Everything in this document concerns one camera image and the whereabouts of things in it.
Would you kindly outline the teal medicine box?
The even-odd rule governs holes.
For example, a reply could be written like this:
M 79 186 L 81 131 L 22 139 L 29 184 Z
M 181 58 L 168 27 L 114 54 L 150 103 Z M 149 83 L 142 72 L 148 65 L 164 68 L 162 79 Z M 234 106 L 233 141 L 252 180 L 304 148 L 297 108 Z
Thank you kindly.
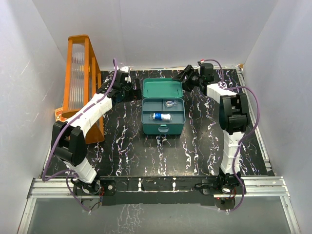
M 182 84 L 171 78 L 143 82 L 141 123 L 147 135 L 180 135 L 186 121 Z

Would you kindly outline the white blue bandage roll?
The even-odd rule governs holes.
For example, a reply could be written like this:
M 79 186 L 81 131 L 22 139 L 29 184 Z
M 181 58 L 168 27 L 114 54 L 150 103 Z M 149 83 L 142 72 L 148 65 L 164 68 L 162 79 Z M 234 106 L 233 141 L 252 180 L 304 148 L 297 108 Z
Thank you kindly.
M 171 114 L 152 113 L 150 120 L 169 122 L 172 120 Z

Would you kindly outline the dark teal tray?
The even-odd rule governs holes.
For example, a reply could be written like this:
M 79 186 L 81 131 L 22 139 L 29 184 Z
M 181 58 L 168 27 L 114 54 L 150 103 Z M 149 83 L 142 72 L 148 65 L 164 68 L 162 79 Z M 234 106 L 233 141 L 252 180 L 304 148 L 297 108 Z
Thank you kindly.
M 167 108 L 164 104 L 165 101 L 176 101 L 177 104 L 174 107 Z M 169 122 L 150 120 L 152 113 L 171 114 L 172 120 Z M 156 124 L 156 123 L 169 123 L 169 124 L 184 124 L 185 123 L 185 107 L 184 100 L 181 98 L 145 98 L 142 101 L 142 117 L 141 121 L 144 124 Z

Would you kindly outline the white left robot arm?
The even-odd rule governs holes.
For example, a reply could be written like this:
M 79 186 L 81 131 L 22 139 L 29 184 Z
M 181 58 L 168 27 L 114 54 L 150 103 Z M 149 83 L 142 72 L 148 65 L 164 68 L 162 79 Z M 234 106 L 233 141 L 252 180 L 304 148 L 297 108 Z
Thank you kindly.
M 127 66 L 116 69 L 111 83 L 104 83 L 91 100 L 66 122 L 53 125 L 50 154 L 64 162 L 74 184 L 85 193 L 94 195 L 100 191 L 99 175 L 88 162 L 86 135 L 103 115 L 120 102 L 141 99 L 139 80 L 131 81 Z

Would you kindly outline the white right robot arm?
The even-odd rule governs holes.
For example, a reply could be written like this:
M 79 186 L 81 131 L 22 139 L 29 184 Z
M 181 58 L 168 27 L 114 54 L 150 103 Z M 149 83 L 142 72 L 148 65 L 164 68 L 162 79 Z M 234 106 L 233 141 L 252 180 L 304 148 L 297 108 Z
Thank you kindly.
M 187 65 L 184 70 L 173 77 L 173 81 L 180 82 L 182 89 L 187 92 L 198 87 L 205 96 L 219 104 L 219 124 L 224 135 L 222 162 L 216 181 L 202 183 L 200 187 L 203 190 L 214 189 L 227 194 L 242 183 L 239 155 L 241 141 L 250 118 L 246 94 L 228 90 L 221 66 L 220 72 L 221 81 L 216 82 L 214 66 L 202 60 L 196 69 Z

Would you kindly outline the orange wooden rack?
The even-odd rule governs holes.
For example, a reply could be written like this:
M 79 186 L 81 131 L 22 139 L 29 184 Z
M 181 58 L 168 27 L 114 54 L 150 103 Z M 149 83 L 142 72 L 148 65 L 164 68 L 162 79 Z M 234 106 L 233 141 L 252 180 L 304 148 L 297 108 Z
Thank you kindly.
M 69 37 L 62 117 L 76 114 L 101 85 L 100 68 L 88 35 Z

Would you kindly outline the orange card box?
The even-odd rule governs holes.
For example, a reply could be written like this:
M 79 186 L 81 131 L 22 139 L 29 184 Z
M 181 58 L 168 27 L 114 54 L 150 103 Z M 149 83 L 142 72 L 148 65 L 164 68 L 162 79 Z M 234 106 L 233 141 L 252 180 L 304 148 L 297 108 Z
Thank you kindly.
M 63 113 L 62 107 L 55 109 L 55 121 L 64 122 L 66 120 L 66 118 L 62 116 L 62 113 Z

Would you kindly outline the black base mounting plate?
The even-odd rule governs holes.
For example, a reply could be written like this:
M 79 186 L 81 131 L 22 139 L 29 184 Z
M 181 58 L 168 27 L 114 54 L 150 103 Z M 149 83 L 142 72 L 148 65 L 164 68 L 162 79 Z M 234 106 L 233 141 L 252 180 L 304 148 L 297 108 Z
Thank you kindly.
M 243 182 L 235 178 L 223 182 L 209 177 L 131 177 L 101 179 L 93 185 L 73 181 L 74 194 L 96 197 L 102 206 L 123 204 L 200 204 L 213 206 L 218 199 L 234 199 L 246 193 Z

